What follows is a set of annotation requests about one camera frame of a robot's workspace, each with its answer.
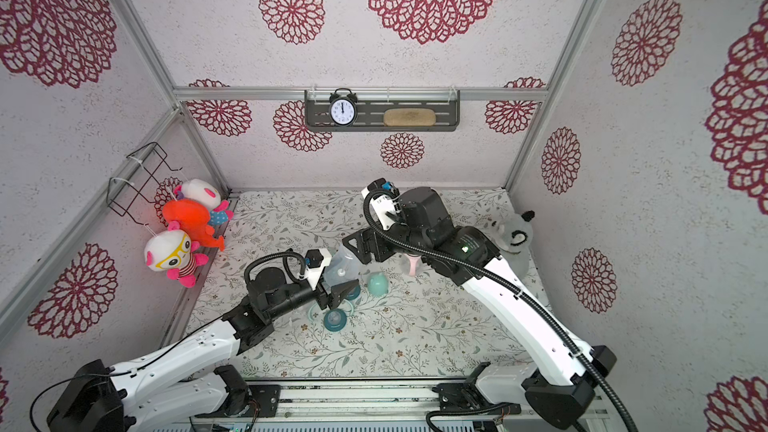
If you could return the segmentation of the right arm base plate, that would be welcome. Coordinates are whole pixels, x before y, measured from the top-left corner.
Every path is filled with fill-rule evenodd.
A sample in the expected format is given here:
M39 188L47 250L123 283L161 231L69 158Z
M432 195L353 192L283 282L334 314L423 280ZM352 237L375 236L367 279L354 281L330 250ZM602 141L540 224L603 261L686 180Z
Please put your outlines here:
M483 415L499 413L501 415L519 415L519 404L501 402L492 404L473 384L467 382L443 382L432 388L438 395L440 412L443 415Z

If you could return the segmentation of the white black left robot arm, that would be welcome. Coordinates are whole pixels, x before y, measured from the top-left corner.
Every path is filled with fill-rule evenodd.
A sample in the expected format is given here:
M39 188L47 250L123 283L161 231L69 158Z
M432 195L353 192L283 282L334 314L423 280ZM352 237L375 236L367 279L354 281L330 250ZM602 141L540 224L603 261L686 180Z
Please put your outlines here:
M247 296L180 341L107 367L81 367L46 418L51 431L151 431L199 414L238 415L250 388L232 361L266 339L276 318L314 302L335 309L359 285L328 284L320 273L287 282L267 267L244 276Z

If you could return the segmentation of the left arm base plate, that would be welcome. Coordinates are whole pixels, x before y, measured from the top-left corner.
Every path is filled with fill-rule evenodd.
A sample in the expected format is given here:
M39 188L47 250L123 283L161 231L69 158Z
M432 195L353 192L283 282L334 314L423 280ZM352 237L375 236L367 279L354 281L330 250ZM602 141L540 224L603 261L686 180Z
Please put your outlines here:
M237 418L274 418L280 403L282 387L278 384L252 384L249 386L245 408Z

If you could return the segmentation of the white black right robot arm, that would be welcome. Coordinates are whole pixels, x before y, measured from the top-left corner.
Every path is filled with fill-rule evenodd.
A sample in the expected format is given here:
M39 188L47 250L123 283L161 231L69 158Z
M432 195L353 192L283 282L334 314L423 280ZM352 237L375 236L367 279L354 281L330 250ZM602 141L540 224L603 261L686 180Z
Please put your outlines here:
M607 381L615 354L570 332L528 291L486 234L454 224L435 190L401 193L380 179L362 197L367 226L343 240L361 263L384 262L397 253L419 258L485 306L532 360L527 366L479 367L465 393L466 410L507 412L527 404L551 426L567 430L601 391L626 429L636 430Z

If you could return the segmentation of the clear bottle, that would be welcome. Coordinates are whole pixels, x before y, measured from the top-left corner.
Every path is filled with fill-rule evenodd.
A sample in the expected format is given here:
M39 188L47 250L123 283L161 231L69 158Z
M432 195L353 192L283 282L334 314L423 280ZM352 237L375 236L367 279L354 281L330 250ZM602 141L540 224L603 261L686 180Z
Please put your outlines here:
M363 264L346 246L341 246L333 255L323 272L323 279L329 287L358 280Z

